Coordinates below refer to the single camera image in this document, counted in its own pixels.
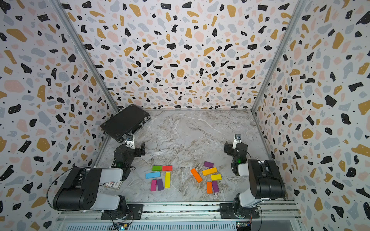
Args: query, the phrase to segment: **orange block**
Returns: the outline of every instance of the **orange block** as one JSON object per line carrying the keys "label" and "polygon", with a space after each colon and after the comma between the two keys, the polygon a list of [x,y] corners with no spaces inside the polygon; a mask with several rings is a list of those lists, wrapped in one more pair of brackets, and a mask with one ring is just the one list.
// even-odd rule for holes
{"label": "orange block", "polygon": [[195,169],[190,170],[190,172],[193,174],[193,176],[195,177],[196,181],[198,181],[198,183],[202,182],[203,179],[201,178],[201,176]]}
{"label": "orange block", "polygon": [[207,182],[207,193],[213,193],[212,182]]}

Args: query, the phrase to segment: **metal corner post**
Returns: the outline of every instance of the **metal corner post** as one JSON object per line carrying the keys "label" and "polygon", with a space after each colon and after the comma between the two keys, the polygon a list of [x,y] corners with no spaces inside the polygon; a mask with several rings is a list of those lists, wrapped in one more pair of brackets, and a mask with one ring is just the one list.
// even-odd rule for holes
{"label": "metal corner post", "polygon": [[274,73],[274,71],[275,71],[275,69],[276,69],[276,67],[279,63],[279,60],[280,60],[281,56],[284,53],[284,50],[285,50],[285,48],[286,48],[286,46],[289,42],[289,38],[292,35],[292,33],[294,31],[294,28],[296,27],[298,19],[299,19],[300,15],[302,14],[302,11],[303,11],[307,1],[308,0],[298,0],[298,2],[296,4],[296,7],[293,11],[292,18],[291,18],[291,20],[288,24],[288,27],[286,29],[286,32],[285,32],[284,36],[283,36],[283,39],[282,39],[281,43],[279,44],[279,47],[277,48],[277,51],[276,51],[275,56],[272,60],[271,66],[270,66],[270,68],[269,68],[269,70],[266,74],[266,78],[262,82],[262,86],[261,86],[260,90],[257,93],[256,100],[254,101],[253,106],[252,106],[252,112],[256,111],[258,103],[259,103],[259,101],[261,100],[261,98],[263,96],[263,92],[267,88],[268,83],[270,82],[270,80],[272,78],[272,74]]}
{"label": "metal corner post", "polygon": [[91,60],[89,54],[87,53],[85,46],[82,44],[80,38],[78,37],[78,34],[72,25],[71,21],[69,20],[67,13],[62,8],[62,5],[59,0],[49,0],[51,6],[53,7],[55,13],[58,15],[59,19],[61,20],[64,28],[67,30],[68,34],[70,35],[73,43],[77,47],[77,50],[80,52],[80,55],[82,56],[83,60],[85,61],[87,67],[91,70],[93,76],[95,76],[96,81],[98,82],[100,89],[102,90],[103,94],[105,95],[108,103],[111,105],[112,109],[114,110],[114,113],[117,113],[119,111],[117,105],[115,104],[115,101],[110,94],[107,86],[105,85],[104,81],[100,77],[100,73],[96,69],[93,61]]}

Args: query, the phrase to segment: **black cable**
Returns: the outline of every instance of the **black cable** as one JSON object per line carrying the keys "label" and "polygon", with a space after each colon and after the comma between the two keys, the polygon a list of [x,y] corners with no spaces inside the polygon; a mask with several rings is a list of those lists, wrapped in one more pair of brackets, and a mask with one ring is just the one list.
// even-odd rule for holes
{"label": "black cable", "polygon": [[263,215],[262,215],[262,208],[260,206],[257,206],[259,207],[259,209],[261,210],[261,224],[259,225],[259,229],[257,231],[260,231],[261,230],[261,226],[262,226],[262,219],[263,219]]}

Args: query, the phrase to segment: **purple block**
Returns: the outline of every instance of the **purple block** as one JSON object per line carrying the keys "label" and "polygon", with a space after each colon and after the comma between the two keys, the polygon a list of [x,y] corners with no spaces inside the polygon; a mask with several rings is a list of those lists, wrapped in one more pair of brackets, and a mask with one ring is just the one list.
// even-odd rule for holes
{"label": "purple block", "polygon": [[213,168],[213,163],[208,162],[208,161],[204,161],[203,166],[204,166],[204,167],[207,167],[207,168]]}
{"label": "purple block", "polygon": [[158,186],[158,191],[161,191],[164,189],[162,179],[157,180],[157,186]]}
{"label": "purple block", "polygon": [[217,181],[212,181],[212,187],[213,187],[213,192],[218,193],[220,190],[218,189],[218,184]]}

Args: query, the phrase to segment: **red block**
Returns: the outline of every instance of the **red block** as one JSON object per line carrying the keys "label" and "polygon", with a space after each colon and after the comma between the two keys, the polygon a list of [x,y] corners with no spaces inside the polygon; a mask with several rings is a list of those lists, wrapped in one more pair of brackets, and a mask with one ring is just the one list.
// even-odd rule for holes
{"label": "red block", "polygon": [[169,166],[163,166],[162,171],[172,171],[172,165]]}

